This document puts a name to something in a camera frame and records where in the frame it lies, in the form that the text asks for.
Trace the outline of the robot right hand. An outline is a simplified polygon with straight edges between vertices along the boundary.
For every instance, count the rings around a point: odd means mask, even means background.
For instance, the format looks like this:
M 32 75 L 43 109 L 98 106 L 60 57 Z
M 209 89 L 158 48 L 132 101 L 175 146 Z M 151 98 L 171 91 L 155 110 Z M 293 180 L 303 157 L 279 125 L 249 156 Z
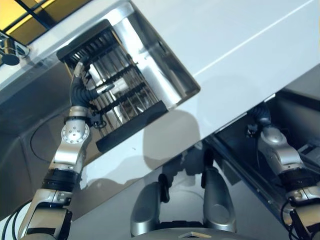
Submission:
M 272 124 L 270 111 L 264 102 L 253 107 L 248 111 L 248 114 L 261 126 L 269 126 Z

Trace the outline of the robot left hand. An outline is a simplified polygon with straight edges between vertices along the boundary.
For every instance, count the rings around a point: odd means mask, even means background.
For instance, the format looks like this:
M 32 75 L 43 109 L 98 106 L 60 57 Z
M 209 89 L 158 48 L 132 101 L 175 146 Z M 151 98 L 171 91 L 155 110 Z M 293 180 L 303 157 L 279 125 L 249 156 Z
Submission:
M 81 58 L 73 71 L 72 81 L 69 89 L 69 99 L 71 106 L 80 106 L 84 108 L 90 107 L 90 101 L 96 99 L 100 94 L 112 90 L 115 87 L 114 83 L 105 83 L 95 89 L 87 89 L 83 83 L 82 77 L 87 73 L 86 65 L 87 57 Z

